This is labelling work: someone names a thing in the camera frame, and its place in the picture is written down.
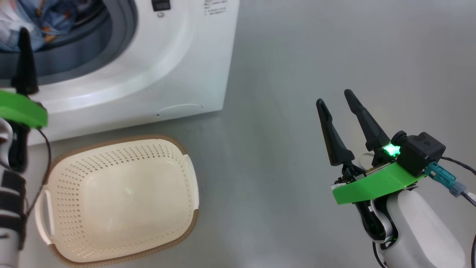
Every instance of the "white washing machine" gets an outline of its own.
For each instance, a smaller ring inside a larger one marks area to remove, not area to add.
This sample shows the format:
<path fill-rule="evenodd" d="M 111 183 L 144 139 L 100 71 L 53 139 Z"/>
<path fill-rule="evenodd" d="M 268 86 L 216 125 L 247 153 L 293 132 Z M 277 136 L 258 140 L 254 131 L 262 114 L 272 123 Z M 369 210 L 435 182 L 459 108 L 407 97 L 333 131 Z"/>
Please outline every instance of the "white washing machine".
<path fill-rule="evenodd" d="M 50 140 L 222 109 L 239 0 L 102 3 L 35 52 L 40 92 L 31 98 L 48 110 Z M 0 87 L 17 56 L 0 52 Z"/>

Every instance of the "gray floor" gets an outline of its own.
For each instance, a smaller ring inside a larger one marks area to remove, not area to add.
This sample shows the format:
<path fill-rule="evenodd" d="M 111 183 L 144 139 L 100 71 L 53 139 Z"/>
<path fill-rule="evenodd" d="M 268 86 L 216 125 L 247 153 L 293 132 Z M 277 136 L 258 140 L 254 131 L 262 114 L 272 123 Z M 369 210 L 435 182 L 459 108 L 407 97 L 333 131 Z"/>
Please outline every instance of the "gray floor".
<path fill-rule="evenodd" d="M 426 131 L 447 155 L 476 164 L 476 4 L 464 0 L 242 0 L 225 108 L 218 113 L 54 142 L 55 156 L 158 133 L 194 162 L 198 224 L 180 245 L 117 267 L 376 268 L 351 205 L 338 206 L 315 110 L 324 98 L 348 148 L 366 152 L 343 90 L 351 88 L 392 136 Z M 30 148 L 32 196 L 46 163 Z M 476 180 L 445 165 L 473 192 Z M 424 179 L 418 191 L 469 255 L 475 210 Z M 34 221 L 20 267 L 63 267 Z"/>

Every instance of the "green plastic mount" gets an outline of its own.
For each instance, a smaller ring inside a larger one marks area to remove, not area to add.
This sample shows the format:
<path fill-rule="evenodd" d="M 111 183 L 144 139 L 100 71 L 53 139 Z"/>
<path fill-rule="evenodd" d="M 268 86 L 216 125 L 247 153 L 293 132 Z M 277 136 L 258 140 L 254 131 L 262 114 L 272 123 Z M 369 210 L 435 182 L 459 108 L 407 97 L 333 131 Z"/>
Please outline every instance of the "green plastic mount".
<path fill-rule="evenodd" d="M 40 128 L 48 125 L 48 113 L 29 98 L 0 90 L 0 118 Z"/>
<path fill-rule="evenodd" d="M 413 177 L 395 162 L 367 177 L 335 188 L 332 193 L 339 205 L 355 203 L 400 191 L 423 177 L 425 175 Z"/>

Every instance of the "clothes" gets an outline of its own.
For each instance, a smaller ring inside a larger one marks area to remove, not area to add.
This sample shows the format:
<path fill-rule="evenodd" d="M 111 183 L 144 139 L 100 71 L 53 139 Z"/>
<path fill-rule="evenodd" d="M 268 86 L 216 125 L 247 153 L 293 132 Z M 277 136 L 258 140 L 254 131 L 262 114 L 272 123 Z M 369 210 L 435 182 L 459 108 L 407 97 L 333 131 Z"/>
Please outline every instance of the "clothes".
<path fill-rule="evenodd" d="M 18 33 L 26 27 L 36 51 L 57 35 L 70 33 L 77 18 L 93 12 L 99 0 L 0 1 L 0 49 L 19 51 Z"/>

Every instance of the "washing machine drum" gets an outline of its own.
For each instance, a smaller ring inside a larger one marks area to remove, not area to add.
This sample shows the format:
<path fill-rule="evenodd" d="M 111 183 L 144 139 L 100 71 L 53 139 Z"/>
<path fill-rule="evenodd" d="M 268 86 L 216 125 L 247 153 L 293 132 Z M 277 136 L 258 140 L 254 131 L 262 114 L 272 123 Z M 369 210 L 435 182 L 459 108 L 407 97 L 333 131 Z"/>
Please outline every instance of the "washing machine drum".
<path fill-rule="evenodd" d="M 57 36 L 34 53 L 40 85 L 58 83 L 92 73 L 119 57 L 137 25 L 134 0 L 104 0 L 79 18 L 73 30 Z M 18 53 L 0 51 L 0 87 L 15 76 Z"/>

